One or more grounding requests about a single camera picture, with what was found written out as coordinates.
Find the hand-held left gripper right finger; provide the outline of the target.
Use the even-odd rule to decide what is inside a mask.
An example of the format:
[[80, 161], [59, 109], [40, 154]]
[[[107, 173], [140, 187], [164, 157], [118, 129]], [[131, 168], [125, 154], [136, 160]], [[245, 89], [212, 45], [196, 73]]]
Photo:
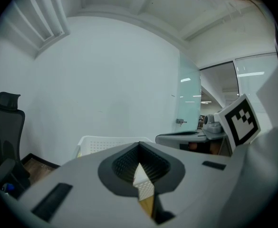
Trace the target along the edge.
[[139, 228], [224, 228], [220, 220], [239, 175], [239, 150], [231, 157], [177, 150], [151, 142], [140, 155], [156, 168], [155, 212]]

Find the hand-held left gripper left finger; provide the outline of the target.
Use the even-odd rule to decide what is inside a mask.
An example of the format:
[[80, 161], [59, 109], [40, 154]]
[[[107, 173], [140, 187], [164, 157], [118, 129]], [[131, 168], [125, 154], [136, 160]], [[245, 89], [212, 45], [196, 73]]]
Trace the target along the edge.
[[100, 181], [98, 166], [107, 157], [122, 151], [124, 144], [73, 159], [27, 189], [19, 203], [29, 211], [58, 183], [73, 188], [50, 220], [56, 228], [151, 228], [153, 220], [136, 197], [117, 196]]

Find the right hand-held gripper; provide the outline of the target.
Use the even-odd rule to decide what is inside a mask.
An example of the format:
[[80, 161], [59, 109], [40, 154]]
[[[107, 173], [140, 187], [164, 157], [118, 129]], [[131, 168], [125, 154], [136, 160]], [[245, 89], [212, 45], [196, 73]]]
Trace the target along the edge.
[[219, 134], [198, 131], [175, 132], [156, 136], [155, 142], [167, 147], [189, 151], [189, 143], [205, 143], [209, 140], [226, 138], [230, 153], [237, 146], [250, 143], [260, 133], [260, 125], [248, 97], [243, 94], [230, 105], [213, 114], [223, 132]]

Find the white perforated plastic basket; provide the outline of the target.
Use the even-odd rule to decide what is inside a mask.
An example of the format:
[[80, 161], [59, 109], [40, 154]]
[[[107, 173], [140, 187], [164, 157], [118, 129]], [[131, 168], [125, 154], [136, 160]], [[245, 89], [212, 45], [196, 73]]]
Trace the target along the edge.
[[[100, 136], [83, 136], [77, 144], [71, 159], [81, 156], [104, 151], [109, 148], [120, 146], [133, 142], [150, 142], [146, 137], [100, 137]], [[148, 179], [141, 164], [135, 165], [136, 170], [133, 175], [133, 186], [138, 189], [139, 200], [145, 200], [154, 195], [154, 185]]]

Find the person's right hand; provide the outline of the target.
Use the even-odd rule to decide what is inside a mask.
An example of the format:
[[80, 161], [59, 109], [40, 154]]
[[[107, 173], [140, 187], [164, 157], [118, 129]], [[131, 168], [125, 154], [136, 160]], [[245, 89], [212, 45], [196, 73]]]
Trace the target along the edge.
[[189, 143], [189, 151], [218, 155], [221, 144], [218, 142], [191, 142]]

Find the frosted glass door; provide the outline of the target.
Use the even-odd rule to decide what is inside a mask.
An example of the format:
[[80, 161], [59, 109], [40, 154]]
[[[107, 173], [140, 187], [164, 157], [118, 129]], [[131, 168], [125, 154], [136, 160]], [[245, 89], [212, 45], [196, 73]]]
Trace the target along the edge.
[[176, 124], [176, 132], [195, 131], [198, 127], [201, 110], [201, 75], [197, 66], [180, 54], [179, 103], [176, 119], [184, 119], [187, 123]]

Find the wooden table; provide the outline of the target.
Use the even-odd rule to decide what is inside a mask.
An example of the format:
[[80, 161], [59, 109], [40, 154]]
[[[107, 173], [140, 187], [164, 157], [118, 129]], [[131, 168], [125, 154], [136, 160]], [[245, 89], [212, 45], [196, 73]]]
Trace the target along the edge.
[[[93, 154], [96, 152], [107, 150], [108, 148], [93, 149], [84, 151], [81, 147], [76, 148], [71, 159], [76, 159], [85, 155]], [[148, 179], [147, 174], [144, 172], [142, 165], [135, 161], [135, 173], [131, 175], [133, 177], [132, 185], [138, 190], [138, 202], [146, 214], [151, 217], [154, 203], [154, 185]]]

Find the black mesh office chair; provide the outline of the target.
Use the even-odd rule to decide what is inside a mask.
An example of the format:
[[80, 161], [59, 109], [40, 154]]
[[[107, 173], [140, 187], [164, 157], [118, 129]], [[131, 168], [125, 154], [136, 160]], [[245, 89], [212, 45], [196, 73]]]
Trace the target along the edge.
[[20, 95], [0, 92], [0, 166], [6, 159], [15, 162], [7, 183], [14, 186], [8, 193], [20, 196], [30, 186], [30, 173], [23, 166], [19, 146], [25, 122], [25, 113], [18, 109]]

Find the glass office partition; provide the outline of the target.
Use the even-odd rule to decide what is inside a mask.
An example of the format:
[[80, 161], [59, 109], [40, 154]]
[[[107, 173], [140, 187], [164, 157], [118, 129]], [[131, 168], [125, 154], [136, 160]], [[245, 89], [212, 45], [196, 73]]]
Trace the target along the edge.
[[259, 54], [235, 60], [240, 93], [248, 97], [257, 114], [265, 113], [265, 109], [257, 97], [257, 91], [260, 90], [277, 66], [278, 57], [275, 53]]

